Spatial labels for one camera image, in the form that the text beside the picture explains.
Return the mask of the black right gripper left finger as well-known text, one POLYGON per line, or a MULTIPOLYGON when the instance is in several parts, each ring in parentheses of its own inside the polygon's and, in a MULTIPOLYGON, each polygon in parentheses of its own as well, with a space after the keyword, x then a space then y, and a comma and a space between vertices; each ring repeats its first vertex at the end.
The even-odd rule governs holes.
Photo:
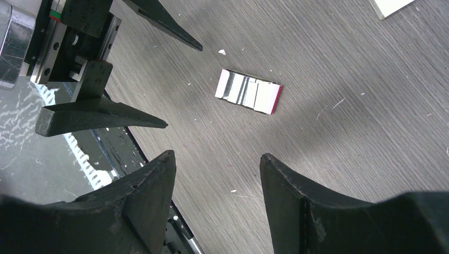
POLYGON ((1 253, 161 253, 176 176, 167 150, 72 202, 1 196, 1 253))

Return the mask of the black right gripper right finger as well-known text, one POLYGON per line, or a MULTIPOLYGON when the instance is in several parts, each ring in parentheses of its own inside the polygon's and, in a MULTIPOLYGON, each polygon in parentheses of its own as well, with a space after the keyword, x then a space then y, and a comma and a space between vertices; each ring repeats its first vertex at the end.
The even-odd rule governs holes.
POLYGON ((275 253, 448 253, 448 192, 358 200, 263 154, 260 176, 275 253))

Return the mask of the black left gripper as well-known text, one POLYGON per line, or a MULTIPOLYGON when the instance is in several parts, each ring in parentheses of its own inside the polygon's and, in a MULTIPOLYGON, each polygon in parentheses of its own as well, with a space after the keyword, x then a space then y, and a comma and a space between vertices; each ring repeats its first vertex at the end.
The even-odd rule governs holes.
MULTIPOLYGON (((203 45, 185 31, 158 0, 123 0, 152 26, 185 45, 203 45)), ((112 72, 107 62, 121 20, 110 12, 112 1, 38 1, 36 25, 25 62, 31 82, 75 83, 71 103, 41 109, 35 132, 43 137, 102 128, 168 124, 123 103, 101 98, 112 72)))

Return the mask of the white staple box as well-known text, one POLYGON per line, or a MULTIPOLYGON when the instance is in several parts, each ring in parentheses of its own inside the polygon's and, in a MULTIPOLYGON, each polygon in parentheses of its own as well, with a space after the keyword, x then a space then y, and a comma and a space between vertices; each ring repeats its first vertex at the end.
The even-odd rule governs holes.
POLYGON ((369 0, 380 20, 385 19, 413 1, 414 0, 369 0))

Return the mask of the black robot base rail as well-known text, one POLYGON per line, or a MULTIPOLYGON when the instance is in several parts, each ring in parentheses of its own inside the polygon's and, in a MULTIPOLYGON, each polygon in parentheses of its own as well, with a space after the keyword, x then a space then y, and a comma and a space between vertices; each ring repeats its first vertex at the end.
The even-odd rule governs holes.
POLYGON ((86 240, 76 253, 204 253, 172 201, 176 176, 169 150, 110 184, 74 200, 87 209, 86 240))

